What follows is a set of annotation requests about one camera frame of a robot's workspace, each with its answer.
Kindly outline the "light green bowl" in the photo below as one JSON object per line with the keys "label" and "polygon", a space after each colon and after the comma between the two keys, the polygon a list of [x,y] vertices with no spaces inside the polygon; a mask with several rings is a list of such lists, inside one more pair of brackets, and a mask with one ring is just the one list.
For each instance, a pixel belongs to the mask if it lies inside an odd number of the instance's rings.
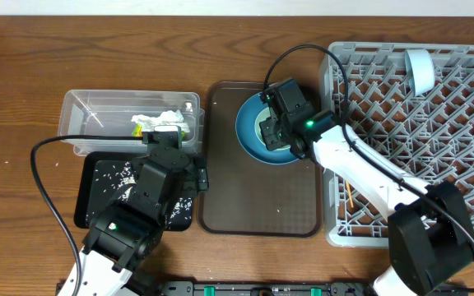
{"label": "light green bowl", "polygon": [[260,129],[260,123],[265,121],[269,117],[270,117],[270,110],[268,107],[266,107],[257,115],[254,122],[254,131],[255,131],[256,137],[258,138],[260,143],[263,145],[264,150],[267,150],[267,147],[263,141],[263,136]]}

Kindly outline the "dark blue plate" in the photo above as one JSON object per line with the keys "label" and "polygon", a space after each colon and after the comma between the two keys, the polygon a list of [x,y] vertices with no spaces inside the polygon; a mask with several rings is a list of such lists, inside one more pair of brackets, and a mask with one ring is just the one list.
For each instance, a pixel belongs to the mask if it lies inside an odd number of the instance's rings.
{"label": "dark blue plate", "polygon": [[247,99],[237,113],[235,131],[240,145],[254,159],[265,164],[283,165],[296,162],[297,159],[290,153],[289,146],[269,151],[256,137],[254,122],[257,115],[268,107],[259,99],[259,93]]}

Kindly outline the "rice grains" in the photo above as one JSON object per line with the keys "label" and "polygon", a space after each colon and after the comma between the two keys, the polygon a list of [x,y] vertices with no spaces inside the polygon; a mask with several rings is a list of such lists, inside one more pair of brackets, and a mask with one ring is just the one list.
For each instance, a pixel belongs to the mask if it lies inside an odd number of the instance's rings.
{"label": "rice grains", "polygon": [[[101,210],[117,190],[128,183],[135,183],[131,165],[122,160],[101,160],[96,163],[91,178],[91,192],[89,197],[90,214]],[[180,197],[170,214],[170,224],[179,227],[179,224],[189,224],[192,221],[193,199]]]}

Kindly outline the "pandan snack wrapper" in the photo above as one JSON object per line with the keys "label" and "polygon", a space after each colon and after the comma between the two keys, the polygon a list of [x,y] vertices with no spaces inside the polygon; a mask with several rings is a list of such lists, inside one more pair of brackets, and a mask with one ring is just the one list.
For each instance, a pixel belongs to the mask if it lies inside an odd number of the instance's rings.
{"label": "pandan snack wrapper", "polygon": [[[140,125],[136,125],[132,131],[132,136],[142,136],[142,127]],[[181,132],[182,138],[186,137],[186,132]]]}

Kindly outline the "white tissue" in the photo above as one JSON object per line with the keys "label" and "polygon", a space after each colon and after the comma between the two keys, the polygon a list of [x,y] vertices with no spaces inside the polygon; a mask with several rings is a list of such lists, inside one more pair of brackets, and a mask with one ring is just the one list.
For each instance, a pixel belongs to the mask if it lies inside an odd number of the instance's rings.
{"label": "white tissue", "polygon": [[164,111],[157,117],[149,117],[143,114],[133,115],[131,121],[140,128],[141,132],[152,132],[155,127],[171,125],[180,127],[182,132],[190,132],[189,125],[178,109],[176,111]]}

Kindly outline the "wooden chopstick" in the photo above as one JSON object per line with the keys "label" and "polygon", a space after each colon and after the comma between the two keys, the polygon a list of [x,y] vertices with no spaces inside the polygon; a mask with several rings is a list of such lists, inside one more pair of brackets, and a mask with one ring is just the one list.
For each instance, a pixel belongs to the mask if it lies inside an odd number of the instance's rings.
{"label": "wooden chopstick", "polygon": [[353,197],[352,197],[352,193],[351,193],[351,185],[348,181],[345,181],[345,185],[346,185],[346,192],[347,192],[347,196],[349,198],[351,208],[354,208],[354,202],[353,202]]}

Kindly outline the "light blue bowl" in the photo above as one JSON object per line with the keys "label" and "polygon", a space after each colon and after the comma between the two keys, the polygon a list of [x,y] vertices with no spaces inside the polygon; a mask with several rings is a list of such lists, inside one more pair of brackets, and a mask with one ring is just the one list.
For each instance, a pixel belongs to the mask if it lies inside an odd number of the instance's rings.
{"label": "light blue bowl", "polygon": [[435,86],[435,69],[430,53],[425,49],[405,51],[407,74],[411,75],[409,84],[414,96],[422,95]]}

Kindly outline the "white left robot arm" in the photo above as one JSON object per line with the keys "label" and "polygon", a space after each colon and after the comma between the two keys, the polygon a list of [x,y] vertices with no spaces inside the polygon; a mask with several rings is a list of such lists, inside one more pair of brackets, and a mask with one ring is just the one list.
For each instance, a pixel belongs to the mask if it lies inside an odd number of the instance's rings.
{"label": "white left robot arm", "polygon": [[114,295],[160,243],[176,204],[208,189],[205,160],[181,149],[176,125],[143,132],[147,153],[131,160],[134,180],[91,220],[61,295]]}

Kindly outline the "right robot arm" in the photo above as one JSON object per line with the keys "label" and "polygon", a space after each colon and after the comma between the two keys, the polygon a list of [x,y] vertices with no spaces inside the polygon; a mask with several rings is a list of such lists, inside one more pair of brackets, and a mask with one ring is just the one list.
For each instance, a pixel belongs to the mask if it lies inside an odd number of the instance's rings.
{"label": "right robot arm", "polygon": [[289,146],[354,186],[388,226],[391,266],[376,295],[428,295],[474,262],[474,232],[462,193],[450,182],[430,184],[367,146],[333,111],[317,111],[295,80],[259,95],[269,116],[259,124],[268,150]]}

